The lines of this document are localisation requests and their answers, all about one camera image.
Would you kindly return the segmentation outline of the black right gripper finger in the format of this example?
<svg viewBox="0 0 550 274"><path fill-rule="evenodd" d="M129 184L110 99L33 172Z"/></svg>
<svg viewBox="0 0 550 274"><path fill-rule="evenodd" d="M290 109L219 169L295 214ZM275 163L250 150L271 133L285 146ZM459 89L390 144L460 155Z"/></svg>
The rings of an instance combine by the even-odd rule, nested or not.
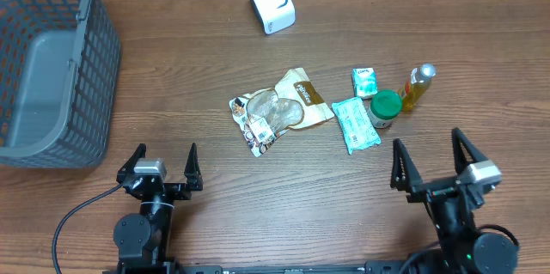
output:
<svg viewBox="0 0 550 274"><path fill-rule="evenodd" d="M477 149L458 128L451 131L455 172L460 175L469 164L488 161L488 158Z"/></svg>
<svg viewBox="0 0 550 274"><path fill-rule="evenodd" d="M393 141L390 187L398 191L417 192L422 185L423 180L405 145L399 138L396 138Z"/></svg>

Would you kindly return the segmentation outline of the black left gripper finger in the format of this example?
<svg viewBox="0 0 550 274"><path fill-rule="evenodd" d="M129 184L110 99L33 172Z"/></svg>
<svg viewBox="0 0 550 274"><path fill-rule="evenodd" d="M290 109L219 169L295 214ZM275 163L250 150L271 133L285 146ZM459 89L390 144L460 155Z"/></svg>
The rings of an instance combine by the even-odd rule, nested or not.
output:
<svg viewBox="0 0 550 274"><path fill-rule="evenodd" d="M145 157L146 145L140 143L132 156L126 161L126 163L117 172L117 179L125 179L127 175L134 172L134 167L137 165L138 160Z"/></svg>
<svg viewBox="0 0 550 274"><path fill-rule="evenodd" d="M189 150L184 175L186 177L186 185L190 191L203 190L203 178L199 168L196 143L193 143Z"/></svg>

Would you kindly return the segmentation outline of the yellow dish soap bottle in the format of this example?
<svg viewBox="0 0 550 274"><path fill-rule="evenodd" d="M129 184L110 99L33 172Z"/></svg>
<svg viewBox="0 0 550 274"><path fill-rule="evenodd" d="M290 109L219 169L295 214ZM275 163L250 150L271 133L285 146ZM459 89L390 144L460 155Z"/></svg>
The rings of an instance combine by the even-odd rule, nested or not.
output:
<svg viewBox="0 0 550 274"><path fill-rule="evenodd" d="M412 70L405 85L397 92L404 112L412 111L419 98L430 87L437 69L433 64L422 64Z"/></svg>

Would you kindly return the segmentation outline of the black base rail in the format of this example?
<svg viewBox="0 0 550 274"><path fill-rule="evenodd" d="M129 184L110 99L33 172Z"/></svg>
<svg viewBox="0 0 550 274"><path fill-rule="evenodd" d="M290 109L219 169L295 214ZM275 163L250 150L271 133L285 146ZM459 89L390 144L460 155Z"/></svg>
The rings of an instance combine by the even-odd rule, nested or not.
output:
<svg viewBox="0 0 550 274"><path fill-rule="evenodd" d="M362 265L287 265L223 268L220 265L184 266L162 265L146 269L127 270L119 265L116 269L104 271L115 273L175 273L175 274L391 274L399 273L402 260L367 261Z"/></svg>

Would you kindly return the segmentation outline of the teal tissue pack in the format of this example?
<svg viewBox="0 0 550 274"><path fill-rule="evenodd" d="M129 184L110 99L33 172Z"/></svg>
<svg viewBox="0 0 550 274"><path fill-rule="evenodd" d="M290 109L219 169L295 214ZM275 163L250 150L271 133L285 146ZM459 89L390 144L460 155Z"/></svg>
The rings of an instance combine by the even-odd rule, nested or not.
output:
<svg viewBox="0 0 550 274"><path fill-rule="evenodd" d="M373 68L357 68L351 72L354 94L370 99L378 93L376 73Z"/></svg>

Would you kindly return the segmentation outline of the white barcode scanner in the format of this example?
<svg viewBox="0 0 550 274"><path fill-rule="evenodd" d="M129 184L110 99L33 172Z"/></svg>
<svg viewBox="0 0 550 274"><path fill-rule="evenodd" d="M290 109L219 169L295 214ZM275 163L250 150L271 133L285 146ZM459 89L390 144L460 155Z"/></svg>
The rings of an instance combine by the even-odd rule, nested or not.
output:
<svg viewBox="0 0 550 274"><path fill-rule="evenodd" d="M292 0L250 0L266 35L279 32L296 22Z"/></svg>

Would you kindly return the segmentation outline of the beige brown snack bag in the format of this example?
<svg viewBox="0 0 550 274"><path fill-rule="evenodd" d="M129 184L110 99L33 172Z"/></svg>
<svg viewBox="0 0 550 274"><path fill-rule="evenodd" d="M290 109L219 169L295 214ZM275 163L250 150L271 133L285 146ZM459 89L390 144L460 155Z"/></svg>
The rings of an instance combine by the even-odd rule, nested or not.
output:
<svg viewBox="0 0 550 274"><path fill-rule="evenodd" d="M303 68L288 70L271 88L235 97L229 109L256 157L287 131L308 129L334 117Z"/></svg>

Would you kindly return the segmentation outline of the green lidded white jar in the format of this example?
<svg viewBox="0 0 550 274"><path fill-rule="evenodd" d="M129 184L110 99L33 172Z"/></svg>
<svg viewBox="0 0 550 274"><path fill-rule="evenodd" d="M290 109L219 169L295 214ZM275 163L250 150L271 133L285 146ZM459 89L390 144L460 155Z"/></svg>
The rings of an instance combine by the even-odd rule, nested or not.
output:
<svg viewBox="0 0 550 274"><path fill-rule="evenodd" d="M367 110L371 124L377 128L391 125L402 110L402 100L393 90L384 89L375 94Z"/></svg>

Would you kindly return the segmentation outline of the grey plastic mesh basket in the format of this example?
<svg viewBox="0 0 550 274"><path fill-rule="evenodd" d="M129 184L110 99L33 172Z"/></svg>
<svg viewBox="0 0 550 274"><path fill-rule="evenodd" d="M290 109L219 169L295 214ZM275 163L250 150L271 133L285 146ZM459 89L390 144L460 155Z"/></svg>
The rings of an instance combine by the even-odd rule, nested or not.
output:
<svg viewBox="0 0 550 274"><path fill-rule="evenodd" d="M101 164L120 59L101 0L1 0L1 163Z"/></svg>

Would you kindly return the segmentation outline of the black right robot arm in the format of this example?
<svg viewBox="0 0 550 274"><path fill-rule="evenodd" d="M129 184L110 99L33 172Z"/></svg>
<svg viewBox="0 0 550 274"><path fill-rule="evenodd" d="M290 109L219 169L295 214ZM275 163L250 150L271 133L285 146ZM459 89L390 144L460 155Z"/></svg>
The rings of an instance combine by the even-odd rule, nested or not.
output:
<svg viewBox="0 0 550 274"><path fill-rule="evenodd" d="M455 175L425 183L406 146L393 141L390 187L406 193L410 204L421 203L437 232L437 241L409 255L400 273L512 273L520 244L496 224L477 226L474 211L502 181L497 165L464 133L451 131Z"/></svg>

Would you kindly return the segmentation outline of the teal wipes packet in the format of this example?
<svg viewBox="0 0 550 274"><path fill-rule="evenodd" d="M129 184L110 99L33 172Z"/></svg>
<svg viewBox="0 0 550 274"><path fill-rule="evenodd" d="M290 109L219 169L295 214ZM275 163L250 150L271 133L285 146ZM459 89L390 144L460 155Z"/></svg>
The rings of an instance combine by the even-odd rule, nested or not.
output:
<svg viewBox="0 0 550 274"><path fill-rule="evenodd" d="M381 144L381 138L371 123L361 98L353 97L334 102L332 109L339 121L349 155L354 150Z"/></svg>

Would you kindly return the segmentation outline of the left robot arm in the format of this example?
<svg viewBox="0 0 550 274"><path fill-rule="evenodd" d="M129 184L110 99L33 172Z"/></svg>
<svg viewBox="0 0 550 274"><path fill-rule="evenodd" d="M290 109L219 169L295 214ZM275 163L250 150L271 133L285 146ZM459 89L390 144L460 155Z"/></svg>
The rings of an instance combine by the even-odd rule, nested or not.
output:
<svg viewBox="0 0 550 274"><path fill-rule="evenodd" d="M140 201L138 213L119 219L113 241L119 250L118 273L182 273L182 266L168 256L168 244L176 201L186 201L203 189L197 146L193 144L184 169L186 181L165 181L167 168L161 158L145 157L141 143L117 172L125 192Z"/></svg>

